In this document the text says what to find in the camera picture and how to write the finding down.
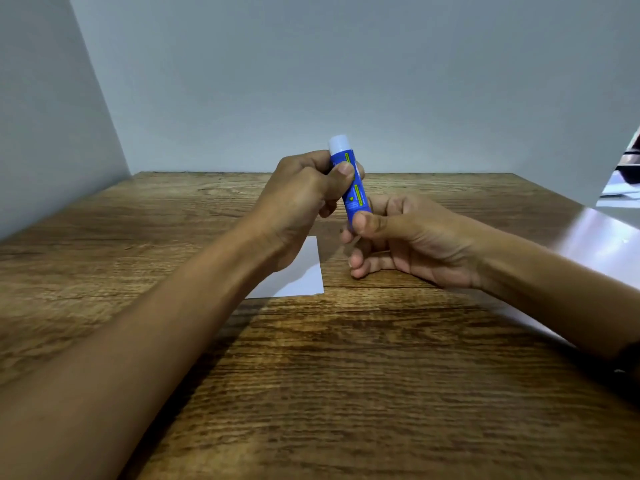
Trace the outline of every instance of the wooden tabletop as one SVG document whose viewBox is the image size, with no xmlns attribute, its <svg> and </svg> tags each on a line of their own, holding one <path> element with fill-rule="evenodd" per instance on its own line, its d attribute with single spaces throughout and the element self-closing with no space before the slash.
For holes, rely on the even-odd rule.
<svg viewBox="0 0 640 480">
<path fill-rule="evenodd" d="M 1 243 L 0 383 L 87 336 L 228 229 L 267 178 L 141 173 Z M 514 175 L 365 185 L 427 193 L 640 287 L 637 230 Z M 477 296 L 395 271 L 353 280 L 344 216 L 312 229 L 324 294 L 243 302 L 124 478 L 638 475 L 639 410 L 614 379 Z"/>
</svg>

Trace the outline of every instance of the hand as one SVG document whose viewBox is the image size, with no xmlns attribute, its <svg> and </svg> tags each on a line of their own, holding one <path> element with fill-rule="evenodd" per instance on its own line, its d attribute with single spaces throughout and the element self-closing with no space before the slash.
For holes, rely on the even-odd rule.
<svg viewBox="0 0 640 480">
<path fill-rule="evenodd" d="M 483 287 L 485 248 L 500 231 L 445 209 L 419 195 L 376 195 L 373 214 L 358 212 L 353 231 L 341 240 L 360 240 L 349 257 L 351 275 L 363 278 L 381 269 L 397 269 L 441 287 Z"/>
<path fill-rule="evenodd" d="M 364 168 L 357 165 L 364 178 Z M 332 169 L 326 150 L 280 160 L 248 216 L 276 244 L 275 271 L 292 263 L 316 216 L 329 217 L 333 213 L 354 175 L 353 165 L 348 162 Z"/>
</svg>

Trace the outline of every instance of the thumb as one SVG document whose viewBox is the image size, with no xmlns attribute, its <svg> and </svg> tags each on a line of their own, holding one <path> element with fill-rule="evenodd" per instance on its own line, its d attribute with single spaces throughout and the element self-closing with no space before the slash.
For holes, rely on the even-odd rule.
<svg viewBox="0 0 640 480">
<path fill-rule="evenodd" d="M 324 199 L 338 200 L 342 197 L 349 190 L 354 176 L 355 169 L 351 163 L 338 163 L 332 168 L 329 175 L 324 177 Z"/>
<path fill-rule="evenodd" d="M 358 212 L 351 222 L 357 234 L 368 239 L 402 239 L 412 241 L 420 234 L 420 226 L 411 214 L 379 216 L 370 212 Z"/>
</svg>

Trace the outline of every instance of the wooden table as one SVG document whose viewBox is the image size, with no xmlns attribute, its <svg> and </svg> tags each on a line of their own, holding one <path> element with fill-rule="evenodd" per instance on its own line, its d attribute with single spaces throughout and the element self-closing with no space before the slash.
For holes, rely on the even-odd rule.
<svg viewBox="0 0 640 480">
<path fill-rule="evenodd" d="M 142 173 L 0 244 L 0 381 L 91 333 L 228 229 L 267 178 Z M 638 231 L 519 177 L 370 175 L 366 186 L 428 193 L 640 287 Z M 245 301 L 124 477 L 640 475 L 639 411 L 615 381 L 474 296 L 396 272 L 351 279 L 343 218 L 312 229 L 324 294 Z"/>
</svg>

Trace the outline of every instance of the glue stick label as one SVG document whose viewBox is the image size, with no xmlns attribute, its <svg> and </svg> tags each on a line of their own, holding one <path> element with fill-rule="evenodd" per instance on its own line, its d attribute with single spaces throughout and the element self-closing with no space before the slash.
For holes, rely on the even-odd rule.
<svg viewBox="0 0 640 480">
<path fill-rule="evenodd" d="M 332 166 L 338 165 L 338 163 L 347 161 L 353 165 L 356 169 L 356 175 L 353 179 L 353 183 L 342 196 L 342 201 L 344 202 L 344 208 L 347 210 L 347 217 L 349 218 L 349 224 L 351 224 L 351 220 L 354 214 L 359 210 L 366 210 L 371 212 L 369 208 L 369 201 L 367 200 L 367 195 L 364 192 L 364 186 L 362 184 L 362 179 L 358 172 L 358 166 L 356 165 L 356 158 L 353 154 L 353 150 L 347 150 L 343 152 L 336 153 L 331 156 Z"/>
</svg>

